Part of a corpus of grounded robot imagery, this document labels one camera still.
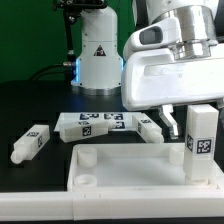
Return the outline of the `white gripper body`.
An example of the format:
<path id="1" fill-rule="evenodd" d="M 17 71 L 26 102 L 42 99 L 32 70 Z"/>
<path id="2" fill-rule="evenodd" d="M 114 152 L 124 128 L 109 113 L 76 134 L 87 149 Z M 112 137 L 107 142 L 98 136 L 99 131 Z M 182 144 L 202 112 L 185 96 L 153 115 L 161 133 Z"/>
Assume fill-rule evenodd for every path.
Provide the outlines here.
<path id="1" fill-rule="evenodd" d="M 175 60 L 168 48 L 134 53 L 122 74 L 121 96 L 129 111 L 224 98 L 224 46 L 211 56 Z"/>

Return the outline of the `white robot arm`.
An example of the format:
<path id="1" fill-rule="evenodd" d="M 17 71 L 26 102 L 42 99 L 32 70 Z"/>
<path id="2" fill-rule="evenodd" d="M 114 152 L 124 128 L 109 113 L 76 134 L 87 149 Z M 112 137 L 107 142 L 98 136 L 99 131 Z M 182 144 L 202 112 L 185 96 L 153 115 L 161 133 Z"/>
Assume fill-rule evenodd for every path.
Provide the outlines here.
<path id="1" fill-rule="evenodd" d="M 121 91 L 128 111 L 157 108 L 178 135 L 171 109 L 224 99 L 224 43 L 214 21 L 224 16 L 224 0 L 132 0 L 133 32 L 117 53 L 115 12 L 84 10 L 82 53 L 72 87 L 88 95 Z"/>

